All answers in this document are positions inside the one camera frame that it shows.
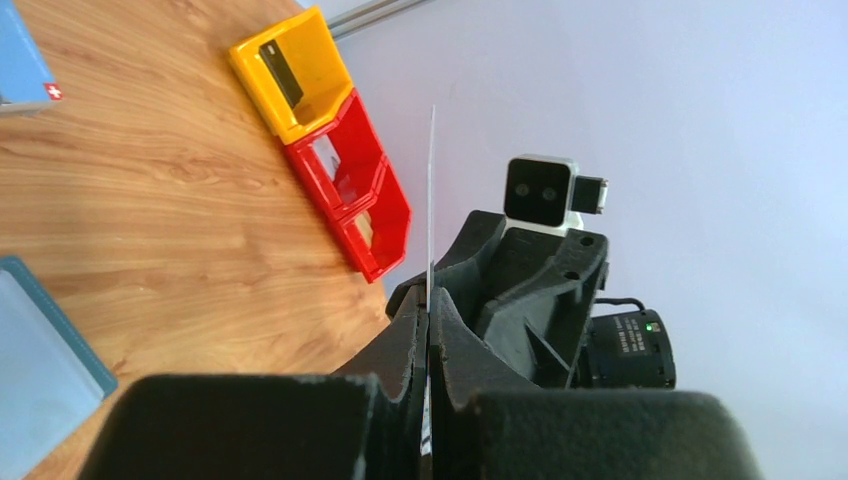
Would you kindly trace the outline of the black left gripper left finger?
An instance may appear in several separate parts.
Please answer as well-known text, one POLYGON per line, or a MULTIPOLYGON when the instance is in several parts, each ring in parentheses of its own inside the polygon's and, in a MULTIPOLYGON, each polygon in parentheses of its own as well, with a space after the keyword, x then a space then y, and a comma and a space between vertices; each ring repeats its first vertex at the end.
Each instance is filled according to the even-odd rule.
POLYGON ((330 375, 152 375, 108 415, 83 479, 415 479, 428 318, 398 290, 390 325, 330 375))

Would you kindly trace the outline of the white credit card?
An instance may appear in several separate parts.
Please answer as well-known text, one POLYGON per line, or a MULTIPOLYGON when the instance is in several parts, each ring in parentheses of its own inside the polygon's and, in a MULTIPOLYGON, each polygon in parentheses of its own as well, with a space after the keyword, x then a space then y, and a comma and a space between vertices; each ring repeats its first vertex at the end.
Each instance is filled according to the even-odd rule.
MULTIPOLYGON (((433 104, 430 109, 428 158, 426 168, 426 247, 427 247, 427 270, 426 270, 426 314, 428 323, 432 309, 432 289, 435 284, 434 278, 434 163, 436 150, 436 117, 437 106, 433 104)), ((432 400, 431 400, 431 375, 430 366, 426 367, 426 383, 423 401, 423 413, 421 424, 420 455, 423 459, 432 457, 432 400)))

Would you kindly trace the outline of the blue leather card holder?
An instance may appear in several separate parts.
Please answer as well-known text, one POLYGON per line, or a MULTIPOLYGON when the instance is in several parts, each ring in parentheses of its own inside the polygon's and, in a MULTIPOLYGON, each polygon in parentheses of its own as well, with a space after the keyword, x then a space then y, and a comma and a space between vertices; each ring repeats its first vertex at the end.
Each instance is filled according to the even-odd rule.
POLYGON ((118 387, 17 256, 1 260, 1 476, 26 477, 118 387))

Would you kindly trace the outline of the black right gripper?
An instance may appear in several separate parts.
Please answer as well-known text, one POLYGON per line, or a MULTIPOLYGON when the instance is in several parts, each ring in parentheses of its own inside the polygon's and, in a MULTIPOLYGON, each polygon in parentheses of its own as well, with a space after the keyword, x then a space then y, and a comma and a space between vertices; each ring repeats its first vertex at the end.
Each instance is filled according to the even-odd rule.
POLYGON ((389 298, 386 312, 401 326, 387 330, 387 389, 425 375, 446 390, 571 386, 608 250, 599 233, 551 235, 471 212, 433 273, 389 298))

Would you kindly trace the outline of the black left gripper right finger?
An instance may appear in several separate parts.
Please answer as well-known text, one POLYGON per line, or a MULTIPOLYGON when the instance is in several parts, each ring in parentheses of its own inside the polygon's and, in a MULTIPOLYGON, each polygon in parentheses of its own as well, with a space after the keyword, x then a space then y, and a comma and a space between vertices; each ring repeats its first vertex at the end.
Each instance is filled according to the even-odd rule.
POLYGON ((547 390, 494 356, 449 293, 431 297, 437 479, 758 479, 717 398, 662 389, 547 390))

